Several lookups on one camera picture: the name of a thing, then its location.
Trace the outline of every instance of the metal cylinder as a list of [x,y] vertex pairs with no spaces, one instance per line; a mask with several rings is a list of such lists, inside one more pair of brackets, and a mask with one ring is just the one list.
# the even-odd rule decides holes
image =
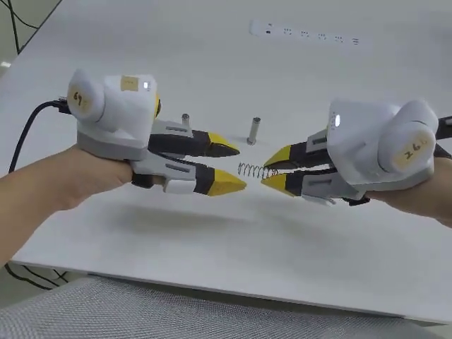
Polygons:
[[249,136],[246,138],[248,145],[254,145],[256,143],[257,130],[259,129],[259,124],[261,123],[261,118],[254,117],[253,123],[251,124],[251,130],[249,131]]
[[182,115],[182,124],[190,126],[190,116],[187,113],[183,113]]

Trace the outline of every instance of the white power strip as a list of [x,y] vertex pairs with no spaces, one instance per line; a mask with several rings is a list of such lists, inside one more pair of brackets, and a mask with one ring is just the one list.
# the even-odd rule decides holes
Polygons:
[[350,47],[363,47],[364,45],[363,39],[360,39],[359,37],[347,37],[341,34],[314,32],[259,20],[251,21],[249,32],[257,37],[277,38],[293,42],[321,43],[332,46]]

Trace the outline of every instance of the yellow sticker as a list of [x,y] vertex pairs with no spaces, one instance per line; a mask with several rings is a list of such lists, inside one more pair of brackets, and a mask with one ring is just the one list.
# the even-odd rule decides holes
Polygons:
[[69,88],[68,103],[78,107],[82,114],[87,114],[93,104],[91,99],[82,93],[76,85]]
[[400,152],[395,154],[393,163],[403,170],[429,149],[432,149],[432,139],[426,133],[419,132],[410,143],[407,143]]
[[131,92],[138,92],[139,79],[134,76],[122,76],[121,77],[121,90],[130,90]]

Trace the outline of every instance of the floor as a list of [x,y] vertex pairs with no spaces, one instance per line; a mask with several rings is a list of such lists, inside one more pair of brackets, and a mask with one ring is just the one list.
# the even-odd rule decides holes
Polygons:
[[[12,0],[15,12],[26,23],[34,26],[39,24],[47,17],[50,11],[56,6],[59,0]],[[17,22],[18,39],[20,46],[25,44],[32,36],[34,30],[22,23]],[[7,71],[9,63],[13,62],[16,57],[16,47],[14,42],[13,30],[11,26],[11,17],[8,9],[0,1],[0,77]],[[31,274],[26,272],[22,267],[12,265],[12,269],[27,278],[31,278]],[[43,268],[33,268],[33,270],[56,283],[57,276],[53,271]],[[81,275],[69,273],[66,278],[74,280]],[[33,297],[42,291],[26,282],[13,279],[4,268],[0,269],[0,308],[14,304],[21,300]],[[442,335],[444,338],[452,339],[452,326],[433,326],[430,328],[435,333]]]

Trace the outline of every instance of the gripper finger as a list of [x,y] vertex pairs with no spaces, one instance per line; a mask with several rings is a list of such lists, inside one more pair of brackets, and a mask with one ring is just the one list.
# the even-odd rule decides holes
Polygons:
[[265,164],[272,170],[294,170],[332,164],[326,150],[326,130],[320,131],[307,141],[287,145],[276,152]]
[[173,159],[166,155],[148,153],[145,160],[133,162],[133,184],[150,188],[155,180],[165,193],[219,196],[241,191],[246,183],[232,174],[196,162]]
[[332,198],[359,200],[364,195],[364,192],[351,187],[335,168],[281,173],[265,178],[261,182],[289,196],[302,196],[308,200]]
[[192,157],[229,157],[240,153],[236,146],[216,133],[192,130],[183,124],[160,120],[154,122],[148,150]]

